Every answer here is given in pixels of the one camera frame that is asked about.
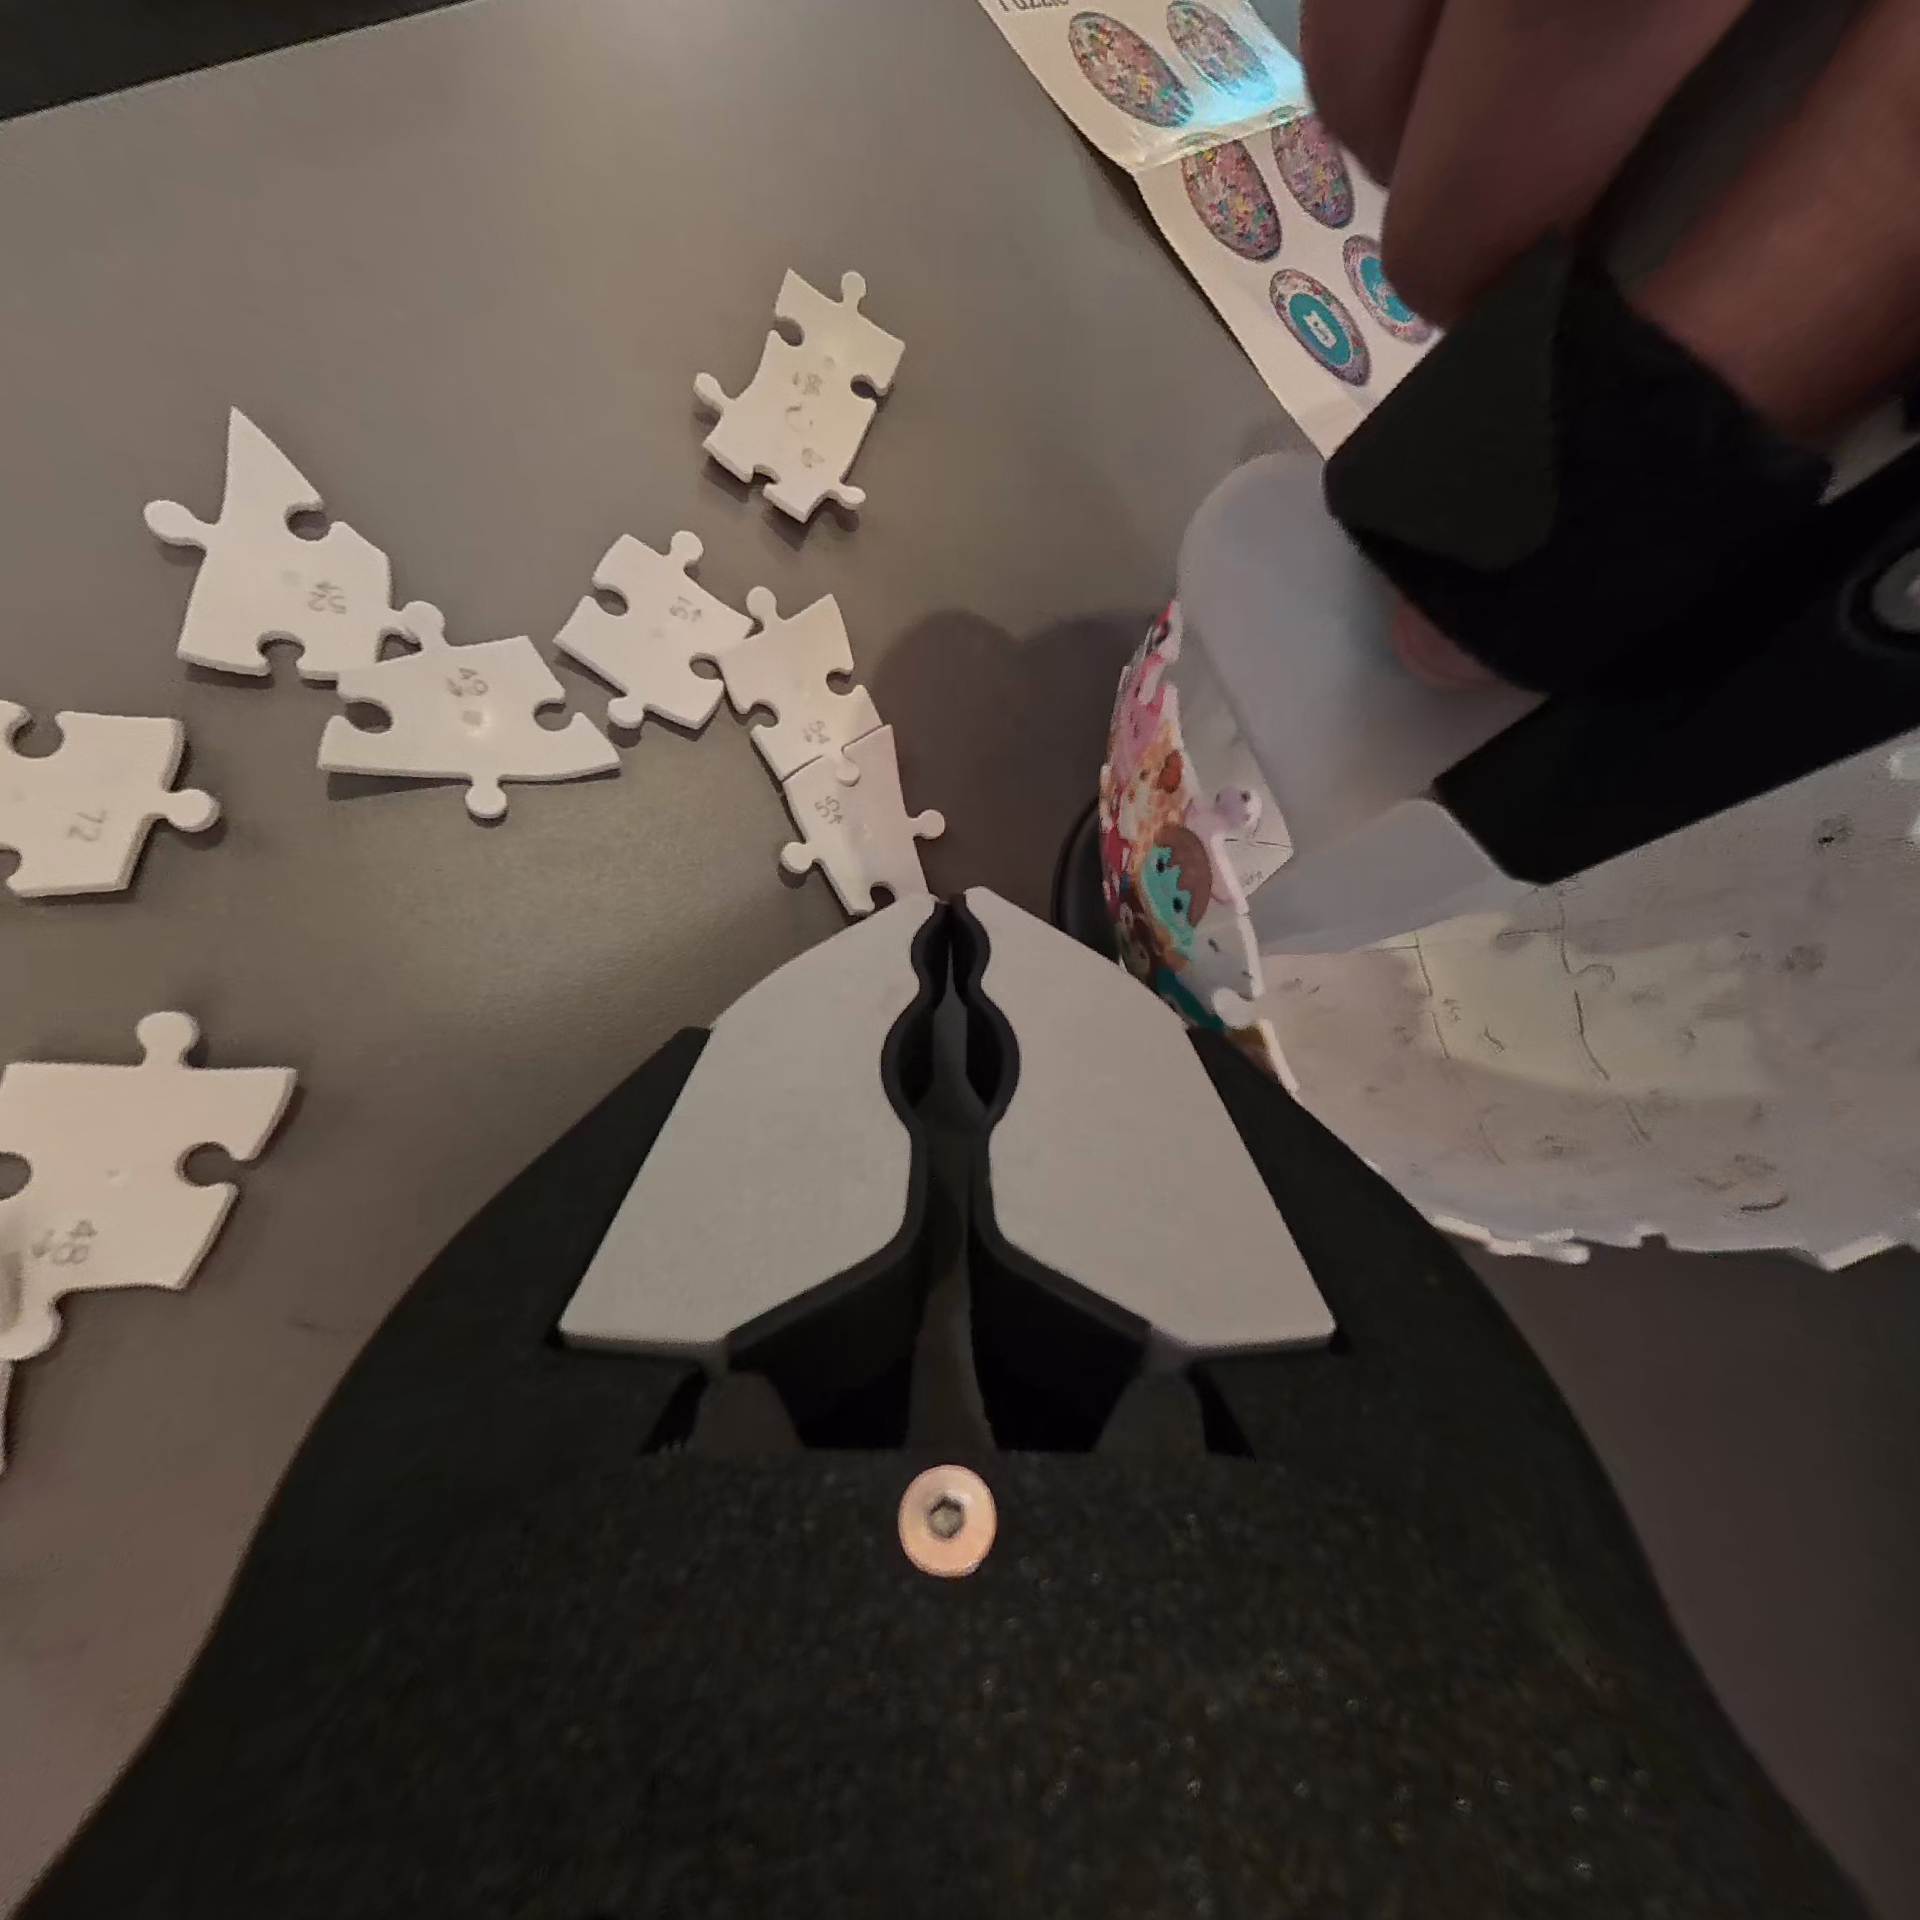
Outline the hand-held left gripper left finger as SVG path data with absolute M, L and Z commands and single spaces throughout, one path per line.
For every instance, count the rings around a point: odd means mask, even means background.
M 711 1021 L 561 1310 L 567 1346 L 755 1371 L 908 1350 L 946 955 L 948 905 L 905 895 Z

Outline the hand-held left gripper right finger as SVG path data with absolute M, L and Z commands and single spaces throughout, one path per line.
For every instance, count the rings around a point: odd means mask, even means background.
M 961 935 L 995 1070 L 972 1213 L 990 1253 L 1123 1354 L 1328 1346 L 1331 1308 L 1182 1017 L 995 891 L 961 895 Z

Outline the partly built white puzzle ball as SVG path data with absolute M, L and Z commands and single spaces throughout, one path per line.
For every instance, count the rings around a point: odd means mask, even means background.
M 1126 969 L 1444 1231 L 1828 1270 L 1915 1245 L 1913 732 L 1496 912 L 1257 954 L 1283 816 L 1165 604 L 1095 816 Z

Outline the printed instruction leaflet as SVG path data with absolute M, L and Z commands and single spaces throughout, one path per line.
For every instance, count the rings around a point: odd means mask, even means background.
M 1328 458 L 1418 364 L 1385 194 L 1331 137 L 1293 52 L 1243 1 L 984 1 L 1108 162 L 1283 413 Z

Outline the puzzle pieces group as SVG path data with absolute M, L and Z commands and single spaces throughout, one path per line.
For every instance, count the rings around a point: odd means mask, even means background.
M 780 281 L 775 328 L 747 386 L 730 395 L 707 372 L 694 380 L 713 423 L 701 449 L 736 481 L 766 481 L 766 504 L 807 522 L 826 501 L 853 511 L 863 489 L 850 468 L 893 390 L 903 342 L 865 312 L 867 281 L 848 269 L 836 294 L 796 269 Z M 324 496 L 242 407 L 227 410 L 220 514 L 183 501 L 143 506 L 150 533 L 200 556 L 176 656 L 231 678 L 267 678 L 271 645 L 297 651 L 300 680 L 345 708 L 374 708 L 368 730 L 345 711 L 326 720 L 315 766 L 350 780 L 458 785 L 472 819 L 501 822 L 510 785 L 613 775 L 616 740 L 572 714 L 566 688 L 529 636 L 446 637 L 430 602 L 392 602 L 392 562 L 355 527 L 332 519 L 318 538 L 295 522 Z M 784 616 L 770 588 L 746 610 L 695 577 L 701 540 L 667 547 L 622 535 L 559 627 L 566 659 L 611 689 L 608 726 L 636 735 L 652 718 L 707 727 L 722 697 L 746 718 L 780 785 L 796 839 L 780 867 L 819 871 L 848 916 L 876 893 L 926 889 L 922 846 L 948 830 L 934 807 L 910 807 L 898 732 L 863 684 L 852 684 L 852 640 L 831 593 Z M 177 785 L 179 718 L 65 709 L 57 746 L 18 750 L 30 709 L 4 699 L 1 844 L 14 899 L 123 893 L 156 825 L 204 835 L 224 818 L 204 788 Z M 4 1068 L 4 1157 L 24 1185 L 4 1198 L 4 1472 L 18 1370 L 62 1333 L 62 1306 L 89 1290 L 177 1291 L 215 1245 L 234 1204 L 230 1184 L 183 1175 L 188 1155 L 217 1145 L 249 1162 L 292 1104 L 292 1068 L 200 1068 L 188 1013 L 143 1015 L 137 1065 L 18 1063 Z

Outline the person's right hand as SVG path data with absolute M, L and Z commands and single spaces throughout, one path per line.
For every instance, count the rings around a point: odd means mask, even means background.
M 1585 227 L 1748 4 L 1316 1 L 1300 57 L 1388 189 L 1385 274 L 1453 328 Z M 1791 114 L 1671 244 L 1640 314 L 1805 445 L 1915 374 L 1917 8 L 1863 4 Z

